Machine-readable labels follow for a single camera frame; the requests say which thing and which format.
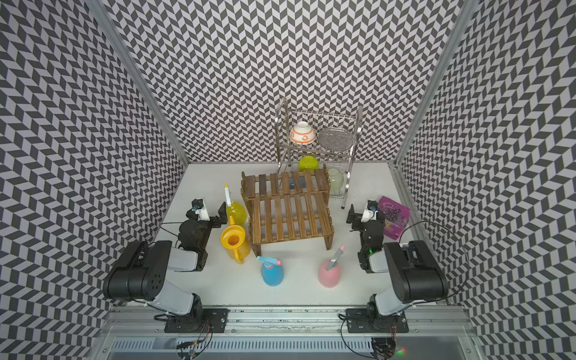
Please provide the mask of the yellow spray bottle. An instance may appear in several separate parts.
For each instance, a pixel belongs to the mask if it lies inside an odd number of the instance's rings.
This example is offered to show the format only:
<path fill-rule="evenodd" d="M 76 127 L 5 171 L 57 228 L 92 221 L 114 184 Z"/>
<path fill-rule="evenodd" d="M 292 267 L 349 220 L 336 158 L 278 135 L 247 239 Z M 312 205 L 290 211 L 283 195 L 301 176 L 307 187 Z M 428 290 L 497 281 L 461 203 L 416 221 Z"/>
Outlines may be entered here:
<path fill-rule="evenodd" d="M 247 212 L 239 202 L 232 200 L 228 184 L 225 184 L 224 186 L 224 193 L 226 197 L 227 216 L 229 218 L 232 217 L 234 219 L 235 224 L 244 225 L 246 220 L 248 219 Z"/>

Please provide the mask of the wooden slatted shelf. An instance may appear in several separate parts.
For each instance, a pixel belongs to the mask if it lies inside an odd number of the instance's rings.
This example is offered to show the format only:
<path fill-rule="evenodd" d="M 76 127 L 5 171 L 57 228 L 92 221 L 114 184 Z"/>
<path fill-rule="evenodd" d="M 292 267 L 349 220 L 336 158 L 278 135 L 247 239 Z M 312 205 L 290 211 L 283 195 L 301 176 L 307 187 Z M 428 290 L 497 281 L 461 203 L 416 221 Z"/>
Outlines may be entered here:
<path fill-rule="evenodd" d="M 329 210 L 328 169 L 241 175 L 241 197 L 256 256 L 262 246 L 322 238 L 331 250 L 335 228 Z"/>

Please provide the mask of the pink spray bottle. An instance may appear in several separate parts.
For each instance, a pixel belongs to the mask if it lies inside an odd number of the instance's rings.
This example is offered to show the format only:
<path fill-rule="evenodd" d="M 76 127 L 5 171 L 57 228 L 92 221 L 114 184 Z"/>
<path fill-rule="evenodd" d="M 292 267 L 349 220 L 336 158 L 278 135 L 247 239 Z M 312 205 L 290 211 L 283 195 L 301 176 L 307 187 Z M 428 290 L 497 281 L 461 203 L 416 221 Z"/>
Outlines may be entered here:
<path fill-rule="evenodd" d="M 318 280 L 326 288 L 336 287 L 341 279 L 341 267 L 339 258 L 344 254 L 345 247 L 342 245 L 336 250 L 331 259 L 325 261 L 318 271 Z"/>

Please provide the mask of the blue spray bottle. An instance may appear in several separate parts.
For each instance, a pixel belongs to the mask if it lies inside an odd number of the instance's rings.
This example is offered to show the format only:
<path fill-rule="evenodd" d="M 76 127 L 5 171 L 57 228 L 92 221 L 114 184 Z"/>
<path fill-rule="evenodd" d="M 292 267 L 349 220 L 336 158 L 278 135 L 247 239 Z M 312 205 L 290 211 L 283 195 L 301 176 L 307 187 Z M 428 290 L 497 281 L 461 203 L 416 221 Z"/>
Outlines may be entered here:
<path fill-rule="evenodd" d="M 279 259 L 258 256 L 256 258 L 262 263 L 261 275 L 266 285 L 276 287 L 284 280 L 283 263 Z"/>

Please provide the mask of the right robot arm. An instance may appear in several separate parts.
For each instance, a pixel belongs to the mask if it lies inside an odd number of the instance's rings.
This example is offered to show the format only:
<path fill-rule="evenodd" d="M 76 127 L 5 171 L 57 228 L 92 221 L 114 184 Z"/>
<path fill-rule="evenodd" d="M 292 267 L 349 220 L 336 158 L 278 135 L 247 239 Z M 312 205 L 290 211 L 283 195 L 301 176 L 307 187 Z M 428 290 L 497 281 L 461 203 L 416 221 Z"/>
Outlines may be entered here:
<path fill-rule="evenodd" d="M 351 206 L 346 222 L 359 233 L 361 269 L 368 274 L 386 273 L 391 280 L 391 286 L 370 297 L 365 315 L 354 316 L 356 322 L 384 331 L 386 325 L 399 322 L 406 309 L 449 297 L 449 282 L 424 241 L 384 240 L 385 221 L 377 202 L 368 201 L 362 213 Z"/>

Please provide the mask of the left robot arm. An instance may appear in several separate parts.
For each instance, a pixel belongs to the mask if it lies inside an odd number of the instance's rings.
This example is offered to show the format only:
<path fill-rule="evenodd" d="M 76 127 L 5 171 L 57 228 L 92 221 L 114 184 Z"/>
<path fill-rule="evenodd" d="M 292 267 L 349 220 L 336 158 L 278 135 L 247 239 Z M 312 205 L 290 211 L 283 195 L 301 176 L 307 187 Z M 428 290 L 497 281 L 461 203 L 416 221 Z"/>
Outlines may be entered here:
<path fill-rule="evenodd" d="M 229 310 L 204 308 L 199 295 L 169 282 L 167 273 L 204 270 L 211 231 L 228 222 L 226 203 L 220 205 L 217 216 L 211 216 L 204 200 L 194 199 L 186 217 L 178 228 L 178 246 L 171 241 L 129 243 L 105 277 L 103 295 L 159 310 L 161 314 L 154 319 L 165 324 L 166 333 L 223 333 Z"/>

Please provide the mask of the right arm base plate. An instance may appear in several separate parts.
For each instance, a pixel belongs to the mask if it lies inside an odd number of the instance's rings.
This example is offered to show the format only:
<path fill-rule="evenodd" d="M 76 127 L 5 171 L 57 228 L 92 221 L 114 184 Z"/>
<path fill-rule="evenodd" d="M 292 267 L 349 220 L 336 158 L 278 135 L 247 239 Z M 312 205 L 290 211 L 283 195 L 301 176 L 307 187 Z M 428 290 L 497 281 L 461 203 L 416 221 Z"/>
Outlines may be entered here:
<path fill-rule="evenodd" d="M 352 334 L 405 334 L 410 331 L 404 313 L 391 316 L 379 314 L 369 316 L 365 308 L 347 308 L 345 317 L 347 331 Z"/>

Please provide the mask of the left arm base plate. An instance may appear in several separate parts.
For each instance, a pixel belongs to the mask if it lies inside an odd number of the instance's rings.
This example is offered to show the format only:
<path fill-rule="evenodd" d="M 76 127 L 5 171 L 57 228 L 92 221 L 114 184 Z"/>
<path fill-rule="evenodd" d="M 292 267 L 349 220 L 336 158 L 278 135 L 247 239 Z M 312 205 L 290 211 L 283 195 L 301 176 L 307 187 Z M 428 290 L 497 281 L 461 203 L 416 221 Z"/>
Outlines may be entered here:
<path fill-rule="evenodd" d="M 200 333 L 207 330 L 208 333 L 224 333 L 228 315 L 228 308 L 204 308 L 200 316 L 168 316 L 164 332 L 167 334 Z"/>

